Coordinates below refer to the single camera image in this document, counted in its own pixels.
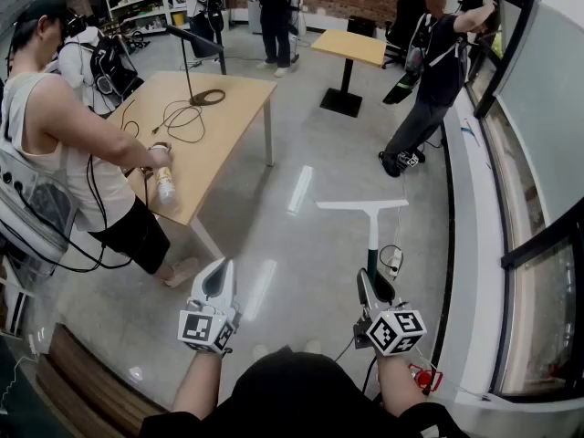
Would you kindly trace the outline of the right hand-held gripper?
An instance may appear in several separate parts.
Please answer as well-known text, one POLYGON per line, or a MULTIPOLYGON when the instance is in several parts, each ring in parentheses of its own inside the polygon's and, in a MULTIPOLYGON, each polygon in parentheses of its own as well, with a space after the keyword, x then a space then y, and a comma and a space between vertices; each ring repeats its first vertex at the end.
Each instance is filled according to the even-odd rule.
POLYGON ((373 280, 365 268, 356 277, 358 296, 363 313, 353 326, 355 349, 373 348, 383 357, 393 357, 410 352, 427 334, 427 329, 418 310, 398 307, 378 309, 379 301, 392 304, 395 289, 389 280, 377 271, 373 280))

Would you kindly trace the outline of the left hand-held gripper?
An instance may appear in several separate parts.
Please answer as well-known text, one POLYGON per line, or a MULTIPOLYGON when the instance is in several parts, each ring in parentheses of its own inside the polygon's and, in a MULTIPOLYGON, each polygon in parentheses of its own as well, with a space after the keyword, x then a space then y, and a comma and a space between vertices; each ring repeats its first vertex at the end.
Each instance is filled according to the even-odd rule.
POLYGON ((227 346, 236 333, 241 313, 235 298, 235 262, 225 257, 206 266, 193 280, 191 298, 180 311, 177 339, 197 352, 232 353, 227 346), (212 305, 199 301, 210 300, 212 305))

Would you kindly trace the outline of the white squeegee dark green handle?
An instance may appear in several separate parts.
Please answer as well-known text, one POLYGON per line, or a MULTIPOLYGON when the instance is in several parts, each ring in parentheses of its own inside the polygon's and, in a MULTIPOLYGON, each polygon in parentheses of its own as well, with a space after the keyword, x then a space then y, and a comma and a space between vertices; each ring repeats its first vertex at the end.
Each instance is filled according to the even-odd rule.
MULTIPOLYGON (((368 258, 367 258, 367 273, 373 283, 376 272, 378 271, 378 263, 380 262, 380 248, 379 248, 379 213, 382 210, 402 208, 409 205, 405 199, 399 200, 377 200, 377 201, 357 201, 357 202, 316 202, 316 205, 321 210, 335 210, 335 211, 362 211, 369 217, 369 243, 368 243, 368 258)), ((390 245, 390 247, 398 248, 397 245, 390 245)))

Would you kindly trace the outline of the yellow white spray bottle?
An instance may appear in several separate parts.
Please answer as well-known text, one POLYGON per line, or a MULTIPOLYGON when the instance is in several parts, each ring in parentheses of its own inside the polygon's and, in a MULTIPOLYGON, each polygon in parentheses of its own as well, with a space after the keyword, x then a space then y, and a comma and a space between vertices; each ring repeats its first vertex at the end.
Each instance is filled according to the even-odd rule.
POLYGON ((176 190, 172 179, 172 172, 170 167, 161 167, 155 172, 155 179, 157 185, 157 193, 161 205, 175 206, 176 190))

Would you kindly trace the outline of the large wooden table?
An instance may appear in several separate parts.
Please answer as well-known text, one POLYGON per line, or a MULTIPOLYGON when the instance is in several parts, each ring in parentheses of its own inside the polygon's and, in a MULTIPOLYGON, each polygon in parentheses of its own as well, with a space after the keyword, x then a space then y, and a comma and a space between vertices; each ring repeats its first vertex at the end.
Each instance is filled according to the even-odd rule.
POLYGON ((194 94, 221 89, 224 100, 212 106, 191 106, 186 74, 158 71, 109 116, 109 122, 126 128, 145 146, 157 141, 171 144, 177 204, 161 205, 155 180, 145 181, 140 172, 130 173, 131 188, 154 213, 189 227, 209 253, 220 258, 223 254, 198 213, 224 164, 257 116, 264 119, 266 165, 273 166, 270 100, 276 83, 211 73, 194 73, 190 79, 194 94))

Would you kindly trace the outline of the black office chair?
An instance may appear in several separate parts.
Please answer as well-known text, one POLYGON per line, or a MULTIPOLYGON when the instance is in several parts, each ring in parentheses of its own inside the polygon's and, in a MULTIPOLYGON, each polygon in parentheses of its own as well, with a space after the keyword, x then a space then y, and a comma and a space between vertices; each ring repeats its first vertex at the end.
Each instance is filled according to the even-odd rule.
POLYGON ((413 47, 426 52, 437 21, 425 0, 399 0, 395 21, 385 23, 386 49, 381 68, 393 63, 403 66, 413 47))

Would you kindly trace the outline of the black window frame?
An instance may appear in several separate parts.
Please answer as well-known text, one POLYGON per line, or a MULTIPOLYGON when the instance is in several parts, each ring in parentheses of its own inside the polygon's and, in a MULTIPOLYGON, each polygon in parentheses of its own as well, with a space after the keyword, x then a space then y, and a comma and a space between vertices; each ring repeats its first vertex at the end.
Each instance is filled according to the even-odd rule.
POLYGON ((496 0, 499 4, 498 23, 493 34, 479 43, 478 54, 471 69, 467 85, 468 95, 474 105, 486 148, 491 160, 498 205, 503 225, 503 255, 500 263, 504 271, 504 311, 501 336, 490 391, 512 402, 552 402, 584 400, 584 198, 564 215, 521 246, 510 250, 504 215, 502 185, 495 169, 495 155, 489 145, 485 118, 495 112, 504 113, 497 94, 505 83, 510 67, 525 42, 534 12, 539 4, 548 5, 584 29, 584 0, 496 0), (567 385, 564 389, 540 396, 505 396, 500 393, 511 334, 515 295, 515 270, 526 261, 547 251, 560 241, 572 244, 577 288, 576 323, 567 385))

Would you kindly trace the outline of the white power strip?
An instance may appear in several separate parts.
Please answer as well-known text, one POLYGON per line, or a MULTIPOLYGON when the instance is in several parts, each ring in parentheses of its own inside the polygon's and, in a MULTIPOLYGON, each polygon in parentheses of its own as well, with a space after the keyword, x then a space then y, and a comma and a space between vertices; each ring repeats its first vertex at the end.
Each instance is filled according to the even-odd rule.
POLYGON ((386 273, 391 277, 396 277, 402 267, 403 253, 398 248, 390 248, 380 253, 380 261, 386 273))

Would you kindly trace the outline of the black green pouch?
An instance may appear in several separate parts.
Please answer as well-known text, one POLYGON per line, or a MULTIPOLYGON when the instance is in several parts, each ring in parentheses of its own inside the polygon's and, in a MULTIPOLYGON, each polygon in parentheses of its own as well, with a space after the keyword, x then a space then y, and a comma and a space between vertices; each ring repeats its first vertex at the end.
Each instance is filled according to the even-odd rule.
POLYGON ((417 85, 420 72, 406 71, 395 86, 388 92, 382 102, 386 105, 396 105, 405 100, 417 85))

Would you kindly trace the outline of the person's right forearm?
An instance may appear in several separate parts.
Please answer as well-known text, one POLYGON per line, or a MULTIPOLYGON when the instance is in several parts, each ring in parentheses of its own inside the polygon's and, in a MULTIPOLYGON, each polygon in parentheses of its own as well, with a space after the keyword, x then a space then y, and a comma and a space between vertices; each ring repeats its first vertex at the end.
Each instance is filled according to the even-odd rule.
POLYGON ((382 403, 388 413, 400 417, 413 406, 426 402, 403 357, 378 355, 376 360, 382 403))

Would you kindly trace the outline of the clear window pane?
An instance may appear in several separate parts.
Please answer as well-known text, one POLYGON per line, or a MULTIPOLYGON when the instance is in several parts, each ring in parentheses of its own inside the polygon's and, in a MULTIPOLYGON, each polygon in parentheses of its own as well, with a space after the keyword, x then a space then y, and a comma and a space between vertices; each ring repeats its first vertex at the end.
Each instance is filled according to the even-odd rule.
POLYGON ((526 155, 506 115, 489 114, 485 126, 502 185, 508 247, 513 250, 546 227, 543 208, 526 155))
POLYGON ((501 394, 540 396, 566 387, 576 301, 574 255, 568 239, 515 270, 513 318, 501 394))

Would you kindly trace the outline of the white shelving unit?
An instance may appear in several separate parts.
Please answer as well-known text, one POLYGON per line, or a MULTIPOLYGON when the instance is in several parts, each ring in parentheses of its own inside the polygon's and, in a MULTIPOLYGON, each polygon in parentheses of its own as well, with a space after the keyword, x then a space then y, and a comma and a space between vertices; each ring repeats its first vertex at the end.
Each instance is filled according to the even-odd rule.
POLYGON ((105 0, 109 19, 129 37, 159 35, 166 26, 188 29, 186 3, 179 0, 105 0))

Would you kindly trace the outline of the dark wooden bench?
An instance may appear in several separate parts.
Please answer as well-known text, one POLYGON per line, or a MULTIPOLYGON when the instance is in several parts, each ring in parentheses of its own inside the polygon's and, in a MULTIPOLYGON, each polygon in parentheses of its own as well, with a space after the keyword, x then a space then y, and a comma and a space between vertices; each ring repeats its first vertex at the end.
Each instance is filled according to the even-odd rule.
POLYGON ((63 325, 56 324, 36 382, 85 438, 138 438, 145 418, 166 413, 96 358, 63 325))

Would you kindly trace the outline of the white window sill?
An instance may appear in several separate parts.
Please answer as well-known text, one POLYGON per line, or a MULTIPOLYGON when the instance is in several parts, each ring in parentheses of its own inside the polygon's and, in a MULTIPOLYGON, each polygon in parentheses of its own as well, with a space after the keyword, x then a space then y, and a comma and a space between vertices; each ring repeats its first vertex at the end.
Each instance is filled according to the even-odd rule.
POLYGON ((454 189, 454 271, 451 302, 438 362, 446 383, 441 398, 477 404, 495 371, 504 311, 503 225, 493 166, 466 92, 444 118, 454 189), (481 143, 462 127, 469 127, 481 143))

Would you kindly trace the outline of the black desk lamp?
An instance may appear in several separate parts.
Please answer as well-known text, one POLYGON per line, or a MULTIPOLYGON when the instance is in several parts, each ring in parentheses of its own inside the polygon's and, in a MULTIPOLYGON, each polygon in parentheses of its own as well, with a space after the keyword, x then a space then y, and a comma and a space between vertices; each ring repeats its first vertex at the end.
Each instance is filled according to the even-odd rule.
POLYGON ((225 92, 221 89, 208 89, 206 91, 199 92, 198 94, 193 93, 188 64, 186 61, 185 42, 189 42, 194 45, 195 48, 202 53, 203 57, 218 57, 221 73, 225 76, 226 66, 224 60, 224 48, 221 45, 212 42, 211 40, 199 37, 189 31, 180 29, 177 26, 166 26, 165 31, 168 34, 178 37, 181 40, 182 58, 190 94, 188 103, 194 107, 205 107, 212 106, 223 101, 225 98, 225 92))

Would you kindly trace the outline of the small wooden pedestal table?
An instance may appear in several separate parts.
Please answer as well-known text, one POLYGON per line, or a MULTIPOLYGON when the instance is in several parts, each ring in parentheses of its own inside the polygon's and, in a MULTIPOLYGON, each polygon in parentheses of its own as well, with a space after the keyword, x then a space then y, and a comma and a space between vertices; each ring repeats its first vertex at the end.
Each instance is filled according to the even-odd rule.
POLYGON ((349 84, 355 62, 380 68, 385 57, 386 44, 370 36, 349 31, 327 29, 312 45, 317 52, 342 57, 345 60, 340 89, 329 88, 320 102, 324 110, 357 118, 362 97, 349 92, 349 84))

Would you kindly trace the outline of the person's black shirt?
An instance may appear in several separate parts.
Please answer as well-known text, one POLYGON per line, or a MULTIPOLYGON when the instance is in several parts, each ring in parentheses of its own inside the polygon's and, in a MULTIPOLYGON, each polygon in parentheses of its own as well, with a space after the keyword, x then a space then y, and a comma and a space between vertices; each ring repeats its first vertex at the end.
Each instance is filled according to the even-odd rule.
POLYGON ((333 359, 284 347, 253 363, 209 416, 172 410, 150 416, 139 438, 469 437, 440 403, 426 397, 396 417, 333 359))

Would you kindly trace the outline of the wide frosted window pane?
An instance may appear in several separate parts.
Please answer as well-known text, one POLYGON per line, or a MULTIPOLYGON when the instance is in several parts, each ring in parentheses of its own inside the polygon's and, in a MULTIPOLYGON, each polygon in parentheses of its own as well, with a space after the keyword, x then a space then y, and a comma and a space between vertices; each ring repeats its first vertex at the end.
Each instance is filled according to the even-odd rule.
POLYGON ((537 5, 497 100, 552 224, 584 198, 584 29, 537 5))

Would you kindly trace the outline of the person's left forearm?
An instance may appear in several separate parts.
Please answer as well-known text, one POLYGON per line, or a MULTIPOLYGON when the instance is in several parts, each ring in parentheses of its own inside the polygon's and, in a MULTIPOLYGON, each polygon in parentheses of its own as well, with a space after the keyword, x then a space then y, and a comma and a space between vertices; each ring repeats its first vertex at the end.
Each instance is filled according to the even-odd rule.
POLYGON ((202 420, 218 404, 223 357, 198 352, 175 394, 172 412, 188 412, 202 420))

